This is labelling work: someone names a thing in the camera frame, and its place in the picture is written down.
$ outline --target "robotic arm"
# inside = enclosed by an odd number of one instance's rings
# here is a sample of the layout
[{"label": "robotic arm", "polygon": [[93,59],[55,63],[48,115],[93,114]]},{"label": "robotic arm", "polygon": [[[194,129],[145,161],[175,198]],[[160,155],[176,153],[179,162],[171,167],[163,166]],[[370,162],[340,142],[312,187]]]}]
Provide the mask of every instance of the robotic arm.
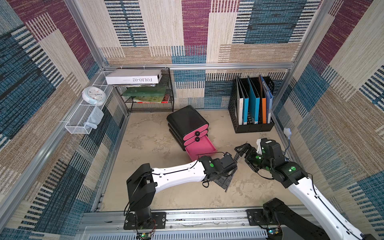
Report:
[{"label": "robotic arm", "polygon": [[[235,151],[235,159],[244,156],[254,172],[257,173],[260,169],[269,171],[273,177],[270,180],[277,180],[298,197],[324,230],[297,215],[276,198],[265,203],[262,212],[248,213],[250,224],[284,224],[305,239],[375,240],[372,235],[362,234],[349,223],[320,193],[304,169],[297,163],[286,160],[275,140],[258,139],[257,149],[246,143],[236,147]],[[150,204],[156,192],[186,182],[203,181],[203,186],[208,187],[204,183],[228,178],[230,172],[236,169],[236,162],[229,153],[225,153],[221,159],[202,156],[189,164],[170,168],[151,169],[149,164],[143,164],[127,180],[130,211],[134,211],[136,215],[133,226],[140,229],[151,228],[153,219]]]},{"label": "robotic arm", "polygon": [[202,156],[191,163],[169,168],[152,169],[149,163],[141,165],[127,180],[129,210],[135,212],[135,225],[140,229],[151,228],[150,205],[156,192],[186,182],[203,181],[203,186],[208,187],[210,181],[228,178],[228,173],[236,169],[229,153],[221,159]]}]

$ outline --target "folder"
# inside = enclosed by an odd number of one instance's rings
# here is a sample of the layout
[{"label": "folder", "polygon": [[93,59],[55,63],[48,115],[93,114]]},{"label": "folder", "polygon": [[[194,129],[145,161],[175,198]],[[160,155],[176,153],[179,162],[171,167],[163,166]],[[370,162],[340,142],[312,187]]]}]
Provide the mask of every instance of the folder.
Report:
[{"label": "folder", "polygon": [[241,92],[240,82],[236,78],[236,88],[237,88],[237,120],[239,125],[243,125],[243,93]]},{"label": "folder", "polygon": [[266,82],[264,81],[264,78],[261,75],[259,75],[259,78],[262,80],[263,90],[265,93],[267,123],[271,123],[273,96],[272,96],[272,93],[271,93],[269,87],[267,86]]},{"label": "folder", "polygon": [[258,77],[255,81],[252,80],[252,82],[255,84],[255,87],[260,96],[259,123],[266,123],[266,99],[265,92],[263,90],[263,84],[260,77]]},{"label": "folder", "polygon": [[240,80],[238,77],[239,82],[240,82],[240,87],[243,92],[244,96],[244,101],[243,101],[243,125],[246,125],[248,122],[248,104],[249,104],[249,96],[248,96],[248,88],[245,87],[246,81]]},{"label": "folder", "polygon": [[247,76],[247,82],[249,84],[249,114],[251,115],[252,123],[258,124],[260,96],[249,76]]}]

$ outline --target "beige floor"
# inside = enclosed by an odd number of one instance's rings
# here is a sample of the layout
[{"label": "beige floor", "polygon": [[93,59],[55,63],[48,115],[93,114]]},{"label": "beige floor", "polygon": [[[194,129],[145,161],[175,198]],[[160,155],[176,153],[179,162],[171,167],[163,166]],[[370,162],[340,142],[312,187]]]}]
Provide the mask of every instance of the beige floor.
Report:
[{"label": "beige floor", "polygon": [[[172,167],[190,162],[168,131],[169,113],[133,113],[130,116],[120,150],[103,199],[102,211],[121,211],[128,202],[126,180],[144,163],[151,167]],[[276,129],[270,132],[236,134],[227,110],[200,111],[209,122],[209,139],[218,151],[235,155],[234,147],[248,141],[256,146],[258,138],[280,142]],[[267,171],[259,172],[270,176]],[[190,209],[208,207],[261,206],[277,197],[287,205],[301,202],[277,181],[266,180],[254,173],[240,158],[238,170],[225,191],[215,183],[204,188],[201,182],[190,182],[157,193],[152,209]]]}]

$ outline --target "gray cloth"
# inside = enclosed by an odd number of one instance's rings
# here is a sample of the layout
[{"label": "gray cloth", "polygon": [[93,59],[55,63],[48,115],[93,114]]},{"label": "gray cloth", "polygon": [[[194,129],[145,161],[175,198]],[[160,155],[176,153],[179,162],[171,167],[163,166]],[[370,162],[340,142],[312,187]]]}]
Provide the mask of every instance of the gray cloth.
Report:
[{"label": "gray cloth", "polygon": [[97,106],[94,107],[87,121],[84,123],[84,127],[97,128],[97,125],[101,122],[104,113]]}]

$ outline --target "orange folder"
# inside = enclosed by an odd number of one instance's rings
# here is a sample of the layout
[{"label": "orange folder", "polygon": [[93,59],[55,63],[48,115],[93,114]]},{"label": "orange folder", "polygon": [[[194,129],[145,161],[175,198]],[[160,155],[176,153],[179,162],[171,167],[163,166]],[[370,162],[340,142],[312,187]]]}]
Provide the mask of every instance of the orange folder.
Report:
[{"label": "orange folder", "polygon": [[259,86],[260,86],[260,110],[262,112],[262,114],[260,114],[259,116],[262,117],[262,120],[263,120],[263,123],[267,123],[266,121],[266,98],[265,98],[265,92],[263,90],[263,84],[262,84],[262,80],[257,77],[258,79],[258,82],[259,82]]}]

